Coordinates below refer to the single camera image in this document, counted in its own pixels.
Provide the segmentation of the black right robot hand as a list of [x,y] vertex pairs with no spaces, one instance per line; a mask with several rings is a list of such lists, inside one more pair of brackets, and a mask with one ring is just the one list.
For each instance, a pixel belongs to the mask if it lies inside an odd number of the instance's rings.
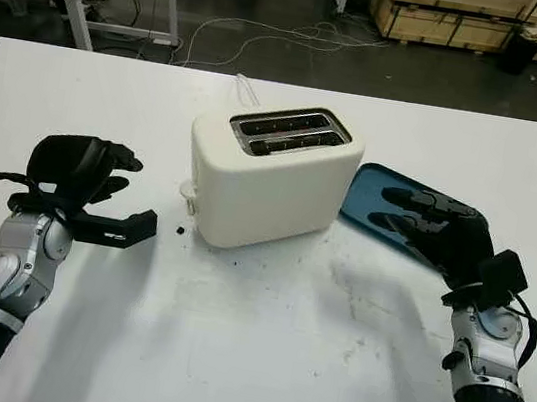
[[401,236],[414,254],[443,276],[450,289],[478,283],[478,264],[494,257],[481,212],[442,193],[386,187],[382,198],[404,211],[371,212],[369,221]]

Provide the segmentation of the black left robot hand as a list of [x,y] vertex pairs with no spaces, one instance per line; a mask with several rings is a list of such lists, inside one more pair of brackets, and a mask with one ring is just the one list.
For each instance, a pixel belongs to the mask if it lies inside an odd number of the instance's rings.
[[114,171],[140,172],[143,163],[127,146],[94,136],[50,135],[39,142],[27,163],[26,175],[50,203],[69,215],[86,205],[110,199],[129,180]]

